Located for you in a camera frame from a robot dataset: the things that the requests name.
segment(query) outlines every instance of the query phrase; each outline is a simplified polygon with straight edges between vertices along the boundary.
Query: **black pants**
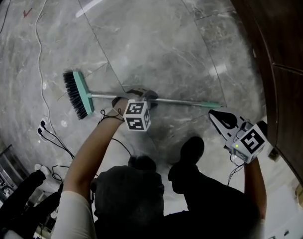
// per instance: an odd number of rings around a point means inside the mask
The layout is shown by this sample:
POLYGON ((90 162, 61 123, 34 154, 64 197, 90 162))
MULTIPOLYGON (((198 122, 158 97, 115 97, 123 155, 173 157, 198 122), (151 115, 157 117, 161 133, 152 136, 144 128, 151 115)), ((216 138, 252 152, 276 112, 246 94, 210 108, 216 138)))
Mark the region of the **black pants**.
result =
POLYGON ((24 212, 28 199, 45 179, 45 175, 38 170, 19 185, 0 209, 0 229, 13 230, 24 239, 33 238, 39 223, 55 211, 61 197, 60 193, 55 192, 36 207, 24 212))
POLYGON ((177 163, 169 172, 173 190, 188 210, 163 217, 159 231, 205 238, 250 238, 260 220, 257 206, 242 192, 201 174, 194 164, 177 163))

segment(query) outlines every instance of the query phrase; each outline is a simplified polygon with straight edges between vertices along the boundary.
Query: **person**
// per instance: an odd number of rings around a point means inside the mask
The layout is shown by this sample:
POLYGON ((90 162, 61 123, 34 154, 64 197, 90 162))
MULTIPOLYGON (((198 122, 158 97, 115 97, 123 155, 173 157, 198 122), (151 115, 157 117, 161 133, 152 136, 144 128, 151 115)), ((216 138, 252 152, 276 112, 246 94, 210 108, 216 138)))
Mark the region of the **person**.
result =
POLYGON ((35 189, 51 174, 46 166, 35 165, 31 173, 9 196, 0 208, 0 238, 32 239, 37 226, 56 210, 59 205, 63 184, 35 207, 25 211, 25 205, 35 189))
POLYGON ((73 160, 65 181, 52 239, 95 239, 114 235, 154 237, 195 235, 208 238, 256 238, 266 213, 266 191, 258 159, 244 165, 242 193, 199 172, 204 142, 192 137, 169 172, 173 190, 183 194, 188 211, 163 215, 161 176, 147 157, 129 160, 94 176, 108 145, 123 123, 127 99, 118 98, 73 160), (91 187, 96 191, 93 222, 91 187))

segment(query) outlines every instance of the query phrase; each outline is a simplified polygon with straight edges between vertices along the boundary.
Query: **white sleeve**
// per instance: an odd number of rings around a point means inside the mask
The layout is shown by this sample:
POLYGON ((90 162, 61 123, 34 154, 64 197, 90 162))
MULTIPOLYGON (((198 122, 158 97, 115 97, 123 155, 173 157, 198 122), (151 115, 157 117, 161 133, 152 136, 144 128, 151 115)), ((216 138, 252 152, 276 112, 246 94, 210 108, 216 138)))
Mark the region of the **white sleeve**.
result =
POLYGON ((96 239, 89 202, 80 194, 64 191, 52 239, 96 239))

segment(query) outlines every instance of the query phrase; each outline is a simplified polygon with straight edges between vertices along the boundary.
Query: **red mark on floor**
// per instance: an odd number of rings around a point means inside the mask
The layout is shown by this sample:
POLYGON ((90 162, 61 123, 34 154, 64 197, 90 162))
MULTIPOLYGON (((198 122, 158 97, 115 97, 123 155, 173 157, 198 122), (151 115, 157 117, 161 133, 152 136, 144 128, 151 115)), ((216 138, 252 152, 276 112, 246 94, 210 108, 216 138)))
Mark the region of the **red mark on floor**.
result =
POLYGON ((32 10, 32 8, 31 8, 27 13, 26 13, 25 10, 24 10, 24 12, 23 12, 23 17, 24 17, 24 18, 27 17, 31 10, 32 10))

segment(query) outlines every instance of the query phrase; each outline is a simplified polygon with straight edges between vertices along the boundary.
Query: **marble floor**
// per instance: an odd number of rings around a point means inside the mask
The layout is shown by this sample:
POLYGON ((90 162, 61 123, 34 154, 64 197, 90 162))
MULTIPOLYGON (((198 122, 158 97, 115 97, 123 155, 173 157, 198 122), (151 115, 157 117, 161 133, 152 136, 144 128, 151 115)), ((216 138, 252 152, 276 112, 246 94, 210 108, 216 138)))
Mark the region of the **marble floor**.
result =
MULTIPOLYGON (((266 116, 261 77, 243 25, 229 0, 48 0, 37 29, 34 24, 45 0, 11 0, 0 34, 0 135, 12 144, 28 171, 34 164, 69 165, 67 153, 40 140, 37 128, 48 118, 41 88, 57 135, 76 153, 100 119, 106 100, 94 100, 95 114, 79 121, 68 100, 62 73, 82 70, 92 91, 119 92, 145 86, 172 99, 212 101, 238 109, 256 122, 266 116), (24 17, 24 11, 31 11, 24 17)), ((9 0, 0 8, 0 24, 9 0)), ((128 132, 115 138, 134 155, 150 155, 158 164, 165 191, 165 213, 186 208, 167 180, 170 163, 190 135, 199 134, 205 151, 200 170, 226 183, 234 165, 223 140, 207 117, 207 109, 159 105, 151 112, 148 133, 128 132)), ((105 171, 129 159, 112 142, 100 168, 105 171)), ((283 160, 261 157, 267 191, 294 176, 283 160)), ((58 173, 63 177, 64 168, 58 173)), ((231 186, 243 190, 243 171, 231 186)))

